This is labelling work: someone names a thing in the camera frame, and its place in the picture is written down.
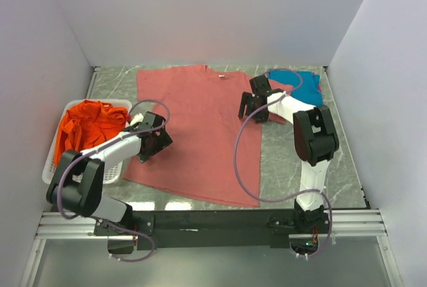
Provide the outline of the salmon pink t-shirt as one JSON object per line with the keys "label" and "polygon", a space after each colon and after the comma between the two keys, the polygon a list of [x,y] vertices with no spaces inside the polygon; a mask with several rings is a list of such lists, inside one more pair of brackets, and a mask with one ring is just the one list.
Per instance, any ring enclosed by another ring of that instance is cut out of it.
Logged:
{"label": "salmon pink t-shirt", "polygon": [[145,163],[133,157],[124,178],[204,202],[258,207],[240,187],[233,165],[238,148],[240,177],[259,195],[262,126],[250,121],[242,128],[238,118],[242,93],[250,89],[246,73],[206,65],[138,71],[137,98],[166,104],[173,143]]}

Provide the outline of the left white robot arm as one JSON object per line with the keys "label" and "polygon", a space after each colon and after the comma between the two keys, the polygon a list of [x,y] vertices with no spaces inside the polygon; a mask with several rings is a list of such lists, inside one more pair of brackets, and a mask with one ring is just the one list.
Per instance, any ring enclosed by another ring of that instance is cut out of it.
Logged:
{"label": "left white robot arm", "polygon": [[165,127],[169,121],[153,112],[126,127],[112,139],[89,150],[65,151],[47,189],[46,200],[76,216],[109,222],[124,235],[136,228],[129,204],[103,195],[104,173],[122,161],[136,157],[141,163],[173,143]]}

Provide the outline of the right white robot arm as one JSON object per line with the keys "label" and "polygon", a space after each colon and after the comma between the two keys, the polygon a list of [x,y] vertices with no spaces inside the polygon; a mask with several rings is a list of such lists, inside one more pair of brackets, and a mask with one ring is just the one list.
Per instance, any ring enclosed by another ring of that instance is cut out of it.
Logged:
{"label": "right white robot arm", "polygon": [[330,218],[324,213],[323,193],[327,169],[339,149],[330,109],[325,105],[306,104],[282,89],[273,89],[265,75],[250,79],[250,86],[250,93],[242,93],[238,117],[245,119],[244,125],[251,119],[266,122],[270,114],[291,123],[294,149],[301,160],[300,191],[268,202],[294,198],[293,220],[289,226],[301,233],[329,224]]}

